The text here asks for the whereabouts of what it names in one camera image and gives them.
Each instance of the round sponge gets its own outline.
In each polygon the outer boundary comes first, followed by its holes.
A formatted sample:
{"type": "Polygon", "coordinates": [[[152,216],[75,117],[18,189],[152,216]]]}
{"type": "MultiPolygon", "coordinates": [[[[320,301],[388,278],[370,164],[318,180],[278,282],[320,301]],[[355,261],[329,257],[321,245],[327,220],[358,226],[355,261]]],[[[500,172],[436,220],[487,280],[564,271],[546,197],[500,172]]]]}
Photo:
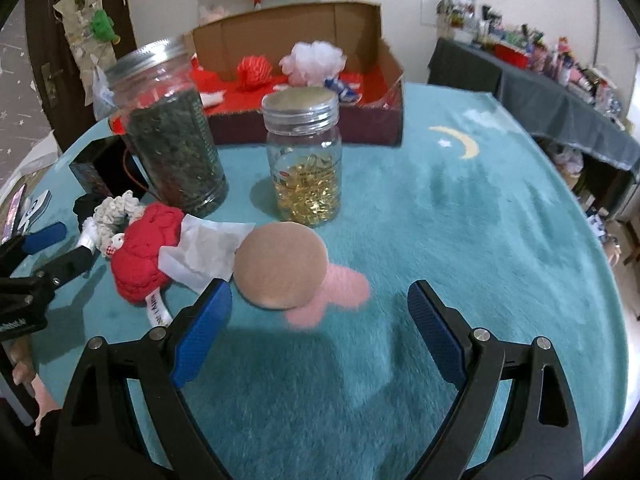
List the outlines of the round sponge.
{"type": "Polygon", "coordinates": [[[295,222],[254,229],[236,251],[234,279],[247,301],[271,310],[309,303],[329,265],[326,246],[313,230],[295,222]]]}

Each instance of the wooden door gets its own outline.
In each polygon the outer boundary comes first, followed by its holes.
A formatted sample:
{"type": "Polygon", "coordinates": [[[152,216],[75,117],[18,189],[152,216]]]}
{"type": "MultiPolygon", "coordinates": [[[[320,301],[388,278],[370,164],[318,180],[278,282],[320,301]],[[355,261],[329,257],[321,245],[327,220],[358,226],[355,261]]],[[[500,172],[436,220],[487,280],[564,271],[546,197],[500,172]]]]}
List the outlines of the wooden door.
{"type": "MultiPolygon", "coordinates": [[[[54,129],[54,136],[65,151],[93,124],[92,105],[84,106],[84,89],[80,73],[69,50],[62,23],[55,16],[53,5],[57,0],[24,0],[26,35],[33,80],[42,98],[42,109],[54,129]],[[47,97],[41,67],[49,64],[56,98],[47,97]]],[[[114,21],[114,30],[121,37],[113,47],[116,58],[136,49],[129,17],[128,0],[102,0],[107,14],[114,21]]]]}

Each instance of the plastic container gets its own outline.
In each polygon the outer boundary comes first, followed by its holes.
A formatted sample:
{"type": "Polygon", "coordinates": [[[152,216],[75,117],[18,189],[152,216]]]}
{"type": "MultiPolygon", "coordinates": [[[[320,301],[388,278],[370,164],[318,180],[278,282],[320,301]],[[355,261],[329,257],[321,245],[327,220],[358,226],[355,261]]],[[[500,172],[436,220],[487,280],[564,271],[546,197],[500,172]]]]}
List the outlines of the plastic container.
{"type": "Polygon", "coordinates": [[[156,41],[106,72],[124,139],[167,205],[204,217],[225,200],[228,183],[190,77],[182,38],[156,41]]]}
{"type": "Polygon", "coordinates": [[[326,88],[290,88],[262,100],[271,179],[284,220],[315,227],[340,210],[338,110],[338,95],[326,88]]]}

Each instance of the red yarn ball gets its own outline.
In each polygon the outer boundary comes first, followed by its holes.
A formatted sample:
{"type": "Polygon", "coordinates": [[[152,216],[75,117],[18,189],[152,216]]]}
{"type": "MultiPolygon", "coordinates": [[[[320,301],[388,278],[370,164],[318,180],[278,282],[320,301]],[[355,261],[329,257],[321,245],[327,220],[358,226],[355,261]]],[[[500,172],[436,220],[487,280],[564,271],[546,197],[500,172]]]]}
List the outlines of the red yarn ball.
{"type": "Polygon", "coordinates": [[[111,259],[111,272],[125,300],[145,301],[156,288],[169,284],[171,279],[158,269],[158,253],[161,246],[178,244],[183,218],[178,208],[155,202],[124,231],[124,243],[111,259]]]}
{"type": "Polygon", "coordinates": [[[238,82],[242,91],[266,85],[271,79],[271,63],[266,56],[247,56],[238,65],[238,82]]]}

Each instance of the blue handle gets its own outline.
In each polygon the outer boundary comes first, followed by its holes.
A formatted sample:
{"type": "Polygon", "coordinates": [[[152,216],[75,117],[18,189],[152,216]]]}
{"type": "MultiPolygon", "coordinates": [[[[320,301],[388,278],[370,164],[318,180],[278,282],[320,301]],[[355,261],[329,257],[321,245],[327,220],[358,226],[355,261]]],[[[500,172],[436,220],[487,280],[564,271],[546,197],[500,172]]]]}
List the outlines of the blue handle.
{"type": "Polygon", "coordinates": [[[22,250],[27,254],[39,253],[41,250],[51,247],[66,238],[66,226],[62,222],[56,222],[36,233],[25,236],[22,250]]]}
{"type": "Polygon", "coordinates": [[[460,342],[417,283],[409,287],[406,302],[442,378],[461,390],[466,383],[466,369],[460,342]]]}
{"type": "Polygon", "coordinates": [[[196,319],[175,348],[171,378],[177,388],[198,376],[211,345],[229,320],[229,284],[223,280],[213,280],[190,308],[197,312],[196,319]]]}

